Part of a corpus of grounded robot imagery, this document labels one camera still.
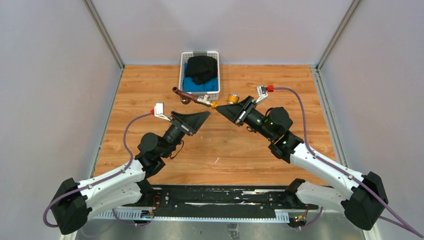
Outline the yellow brass faucet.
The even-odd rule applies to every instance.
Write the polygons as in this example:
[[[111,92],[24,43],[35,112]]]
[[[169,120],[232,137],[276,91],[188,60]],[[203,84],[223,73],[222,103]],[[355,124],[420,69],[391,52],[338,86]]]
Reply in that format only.
[[[230,93],[227,98],[226,98],[226,103],[224,103],[224,105],[233,105],[233,104],[237,104],[240,101],[240,96],[238,94],[235,93]],[[211,103],[210,108],[211,109],[216,109],[217,107],[219,107],[221,104],[217,103],[216,101],[213,101]]]

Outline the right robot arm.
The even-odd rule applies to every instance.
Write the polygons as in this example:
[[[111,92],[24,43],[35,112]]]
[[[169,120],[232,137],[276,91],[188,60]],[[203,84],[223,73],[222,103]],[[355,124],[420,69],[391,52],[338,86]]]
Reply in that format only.
[[[286,203],[294,209],[303,204],[332,209],[343,213],[356,227],[371,230],[388,204],[381,177],[372,171],[363,174],[344,167],[314,150],[290,131],[293,121],[283,107],[271,107],[263,114],[256,106],[248,96],[239,103],[218,106],[216,111],[235,125],[246,124],[252,132],[264,136],[277,159],[301,167],[330,185],[319,187],[296,179],[285,195]]]

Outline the brown faucet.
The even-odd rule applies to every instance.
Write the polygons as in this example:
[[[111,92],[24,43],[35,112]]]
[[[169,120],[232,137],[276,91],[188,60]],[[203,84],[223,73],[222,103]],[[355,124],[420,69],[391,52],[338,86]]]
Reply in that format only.
[[[172,88],[172,91],[180,97],[180,101],[184,105],[188,105],[191,102],[194,102],[194,103],[198,102],[198,96],[185,92],[183,90],[180,90],[176,86]]]

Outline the silver pipe fitting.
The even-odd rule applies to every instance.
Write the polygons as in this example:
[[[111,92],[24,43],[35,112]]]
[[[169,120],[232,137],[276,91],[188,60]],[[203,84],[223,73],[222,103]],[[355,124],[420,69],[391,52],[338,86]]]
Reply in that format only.
[[[199,95],[196,99],[196,103],[211,108],[213,105],[213,101],[210,100],[207,94]]]

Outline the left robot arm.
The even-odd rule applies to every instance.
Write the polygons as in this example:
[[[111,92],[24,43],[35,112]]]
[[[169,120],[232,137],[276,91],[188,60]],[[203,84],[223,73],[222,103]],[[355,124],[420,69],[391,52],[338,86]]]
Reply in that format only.
[[[171,112],[167,119],[169,128],[160,136],[145,133],[137,148],[139,153],[129,154],[129,161],[120,167],[97,177],[75,181],[64,180],[42,219],[46,226],[59,228],[62,235],[81,229],[96,215],[128,204],[145,207],[154,199],[148,178],[156,175],[164,166],[184,136],[193,136],[210,116],[209,111],[190,114]]]

